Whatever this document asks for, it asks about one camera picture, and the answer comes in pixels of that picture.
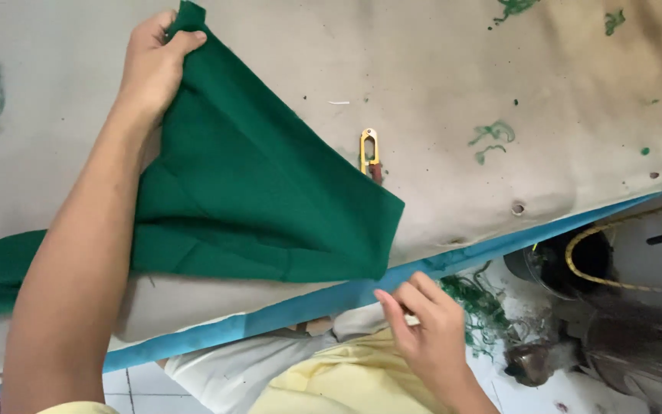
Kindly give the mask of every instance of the blue fabric strip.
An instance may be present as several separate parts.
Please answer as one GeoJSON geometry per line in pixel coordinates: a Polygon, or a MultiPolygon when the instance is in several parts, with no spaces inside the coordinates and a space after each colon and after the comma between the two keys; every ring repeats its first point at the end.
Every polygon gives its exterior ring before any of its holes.
{"type": "Polygon", "coordinates": [[[658,194],[619,202],[601,209],[529,228],[528,230],[482,241],[467,248],[451,250],[428,259],[403,264],[389,269],[378,282],[372,280],[346,282],[308,293],[308,295],[294,297],[247,315],[228,317],[215,324],[197,326],[184,332],[162,335],[138,345],[109,352],[106,355],[104,372],[117,371],[145,362],[161,360],[180,353],[240,340],[317,317],[366,306],[376,301],[372,295],[375,289],[384,289],[391,292],[400,283],[408,280],[410,274],[416,270],[422,270],[432,278],[442,278],[459,270],[470,268],[487,260],[550,239],[621,210],[629,209],[634,205],[656,197],[658,194]]]}

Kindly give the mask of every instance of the black bucket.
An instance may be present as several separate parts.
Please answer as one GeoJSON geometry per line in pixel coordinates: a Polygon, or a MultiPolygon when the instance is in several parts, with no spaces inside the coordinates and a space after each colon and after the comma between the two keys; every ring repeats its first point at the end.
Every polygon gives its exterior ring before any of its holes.
{"type": "MultiPolygon", "coordinates": [[[[567,300],[590,296],[608,286],[577,276],[565,263],[565,247],[590,225],[541,241],[535,249],[528,246],[505,255],[505,264],[513,275],[545,287],[567,300]]],[[[612,275],[612,246],[601,231],[586,237],[574,248],[572,260],[587,275],[608,280],[612,275]]]]}

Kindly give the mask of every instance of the green fabric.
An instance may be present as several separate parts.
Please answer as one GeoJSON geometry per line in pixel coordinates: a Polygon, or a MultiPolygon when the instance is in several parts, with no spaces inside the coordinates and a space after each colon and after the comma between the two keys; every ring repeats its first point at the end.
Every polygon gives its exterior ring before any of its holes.
{"type": "MultiPolygon", "coordinates": [[[[203,30],[208,40],[185,59],[162,121],[162,152],[141,176],[132,269],[289,282],[381,278],[403,202],[327,146],[204,18],[182,2],[170,27],[169,37],[203,30]]],[[[11,311],[44,233],[0,240],[0,313],[11,311]]]]}

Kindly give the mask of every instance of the white tiled floor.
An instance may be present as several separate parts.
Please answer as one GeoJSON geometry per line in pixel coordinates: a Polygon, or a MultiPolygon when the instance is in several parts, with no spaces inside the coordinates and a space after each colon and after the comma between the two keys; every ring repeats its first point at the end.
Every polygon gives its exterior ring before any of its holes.
{"type": "Polygon", "coordinates": [[[154,362],[104,374],[104,394],[120,414],[212,414],[154,362]]]}

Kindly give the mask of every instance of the yellow rope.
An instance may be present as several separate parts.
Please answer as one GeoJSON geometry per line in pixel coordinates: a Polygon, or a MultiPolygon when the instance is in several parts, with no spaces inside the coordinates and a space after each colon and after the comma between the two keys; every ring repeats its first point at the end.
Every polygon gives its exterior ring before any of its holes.
{"type": "Polygon", "coordinates": [[[647,212],[632,214],[630,216],[622,217],[621,219],[608,222],[607,224],[594,226],[592,228],[588,228],[582,231],[581,233],[577,234],[573,239],[571,239],[569,244],[565,247],[565,263],[569,266],[569,269],[571,269],[571,271],[576,274],[576,276],[579,276],[580,278],[584,278],[588,281],[593,281],[594,283],[606,284],[607,286],[612,286],[612,287],[621,287],[623,289],[641,290],[643,292],[662,293],[662,287],[648,287],[648,286],[640,286],[637,284],[621,283],[618,281],[610,281],[607,279],[595,278],[594,276],[587,275],[586,273],[576,268],[576,266],[574,265],[574,260],[572,259],[572,254],[574,253],[574,248],[576,247],[576,245],[578,245],[582,240],[591,236],[592,234],[599,233],[600,231],[607,230],[608,228],[616,227],[628,220],[637,220],[649,216],[651,214],[657,214],[657,213],[662,213],[662,207],[658,209],[649,210],[647,212]]]}

